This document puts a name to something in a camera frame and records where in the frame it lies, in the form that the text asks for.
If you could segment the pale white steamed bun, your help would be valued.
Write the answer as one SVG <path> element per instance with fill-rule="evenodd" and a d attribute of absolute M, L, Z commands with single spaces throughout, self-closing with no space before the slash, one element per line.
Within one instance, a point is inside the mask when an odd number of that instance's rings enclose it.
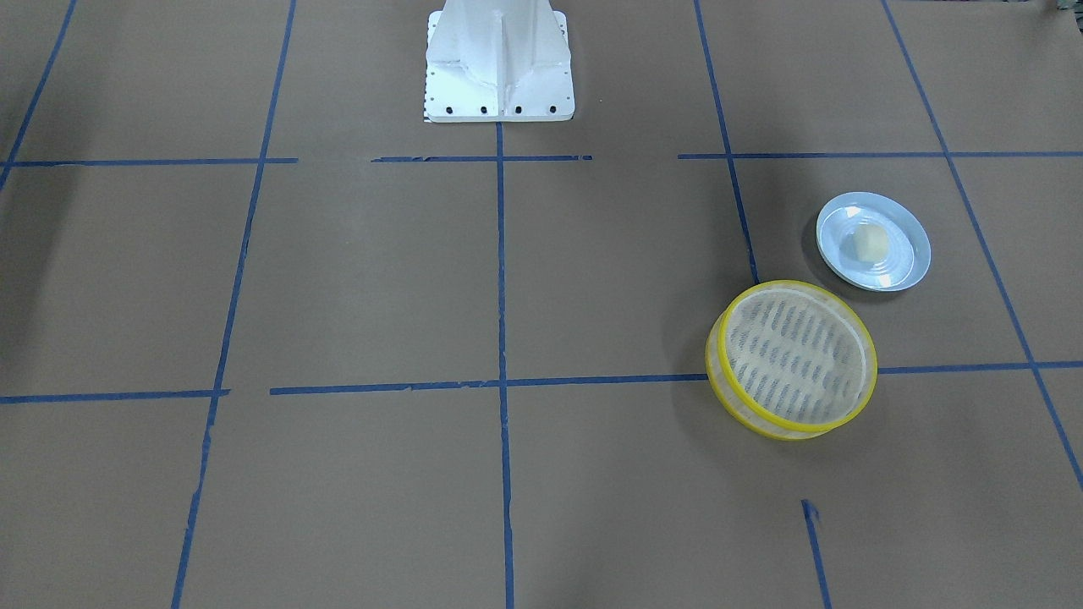
<path fill-rule="evenodd" d="M 886 228 L 875 224 L 857 226 L 852 243 L 854 243 L 856 259 L 867 265 L 885 260 L 891 247 L 890 235 Z"/>

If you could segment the yellow round steamer basket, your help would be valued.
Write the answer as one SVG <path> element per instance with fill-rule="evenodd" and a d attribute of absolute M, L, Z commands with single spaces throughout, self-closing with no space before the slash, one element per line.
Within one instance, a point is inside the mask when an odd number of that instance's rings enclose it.
<path fill-rule="evenodd" d="M 726 411 L 778 441 L 835 431 L 866 409 L 877 388 L 866 325 L 836 294 L 795 280 L 739 294 L 712 324 L 704 360 Z"/>

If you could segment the light blue plate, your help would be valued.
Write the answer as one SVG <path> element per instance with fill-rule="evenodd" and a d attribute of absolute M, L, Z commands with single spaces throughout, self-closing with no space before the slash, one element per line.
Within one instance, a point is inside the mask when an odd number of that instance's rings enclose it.
<path fill-rule="evenodd" d="M 854 257 L 854 230 L 862 224 L 882 225 L 890 235 L 888 257 L 874 265 Z M 821 208 L 815 217 L 815 246 L 828 269 L 867 291 L 913 288 L 932 261 L 931 239 L 916 216 L 897 200 L 863 190 L 837 195 Z"/>

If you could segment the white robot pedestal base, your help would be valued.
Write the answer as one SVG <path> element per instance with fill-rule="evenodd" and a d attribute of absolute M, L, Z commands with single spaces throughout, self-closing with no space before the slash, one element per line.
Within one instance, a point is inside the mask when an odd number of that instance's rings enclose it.
<path fill-rule="evenodd" d="M 426 121 L 539 124 L 575 111 L 567 20 L 549 1 L 446 1 L 428 15 Z"/>

